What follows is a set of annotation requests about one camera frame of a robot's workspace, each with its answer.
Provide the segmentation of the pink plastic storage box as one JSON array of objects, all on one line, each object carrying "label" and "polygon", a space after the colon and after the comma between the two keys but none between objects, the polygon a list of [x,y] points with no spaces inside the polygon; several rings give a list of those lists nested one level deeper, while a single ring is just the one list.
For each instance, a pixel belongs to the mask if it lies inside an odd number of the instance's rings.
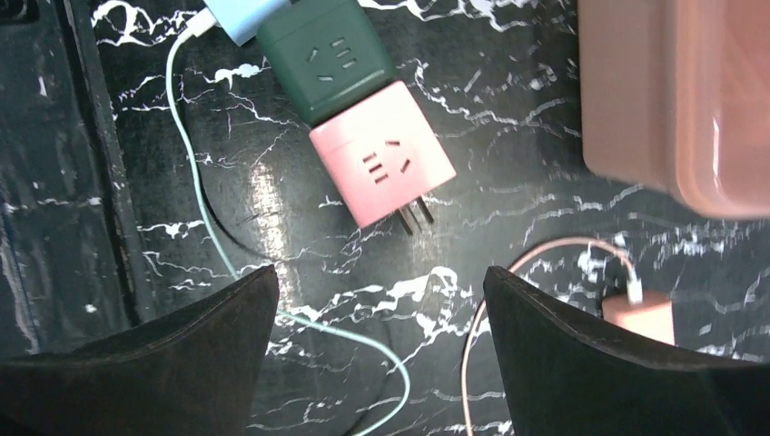
[{"label": "pink plastic storage box", "polygon": [[769,214],[769,4],[581,1],[583,158],[709,218]]}]

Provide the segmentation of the pink usb charger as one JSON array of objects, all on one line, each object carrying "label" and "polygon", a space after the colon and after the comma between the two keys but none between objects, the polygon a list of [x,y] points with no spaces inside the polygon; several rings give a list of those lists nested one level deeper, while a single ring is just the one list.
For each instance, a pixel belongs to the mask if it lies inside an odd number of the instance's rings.
[{"label": "pink usb charger", "polygon": [[672,302],[661,292],[645,292],[641,303],[631,304],[625,295],[602,301],[602,318],[627,331],[675,345]]}]

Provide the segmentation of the pink cube socket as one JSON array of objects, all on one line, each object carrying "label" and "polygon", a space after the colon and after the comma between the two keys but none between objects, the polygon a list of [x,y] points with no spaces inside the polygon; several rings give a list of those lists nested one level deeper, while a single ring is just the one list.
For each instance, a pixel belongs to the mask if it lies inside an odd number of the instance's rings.
[{"label": "pink cube socket", "polygon": [[457,175],[402,81],[315,127],[309,138],[360,228]]}]

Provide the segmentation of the dark green cube socket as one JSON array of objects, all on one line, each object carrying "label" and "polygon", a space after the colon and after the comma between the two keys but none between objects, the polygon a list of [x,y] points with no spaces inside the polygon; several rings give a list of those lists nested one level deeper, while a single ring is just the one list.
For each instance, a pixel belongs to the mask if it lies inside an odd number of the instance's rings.
[{"label": "dark green cube socket", "polygon": [[300,1],[267,18],[257,42],[312,127],[396,80],[395,64],[357,1]]}]

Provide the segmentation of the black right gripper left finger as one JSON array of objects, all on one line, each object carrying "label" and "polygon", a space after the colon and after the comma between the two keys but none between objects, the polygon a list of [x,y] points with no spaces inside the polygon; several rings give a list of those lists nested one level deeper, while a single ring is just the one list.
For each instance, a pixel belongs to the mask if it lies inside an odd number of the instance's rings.
[{"label": "black right gripper left finger", "polygon": [[4,435],[242,435],[279,299],[272,266],[67,353],[1,363]]}]

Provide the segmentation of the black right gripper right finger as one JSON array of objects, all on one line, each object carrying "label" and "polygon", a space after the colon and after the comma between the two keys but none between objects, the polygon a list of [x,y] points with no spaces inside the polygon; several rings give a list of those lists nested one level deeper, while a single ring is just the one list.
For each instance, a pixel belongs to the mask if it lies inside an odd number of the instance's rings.
[{"label": "black right gripper right finger", "polygon": [[769,367],[648,339],[508,270],[483,290],[517,435],[766,435]]}]

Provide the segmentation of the light blue plug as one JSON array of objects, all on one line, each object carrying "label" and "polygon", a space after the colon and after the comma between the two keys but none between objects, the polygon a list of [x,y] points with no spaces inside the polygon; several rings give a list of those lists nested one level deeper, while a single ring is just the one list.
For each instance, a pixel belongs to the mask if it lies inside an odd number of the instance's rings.
[{"label": "light blue plug", "polygon": [[289,0],[204,0],[217,24],[238,46],[256,36],[270,15],[291,5]]}]

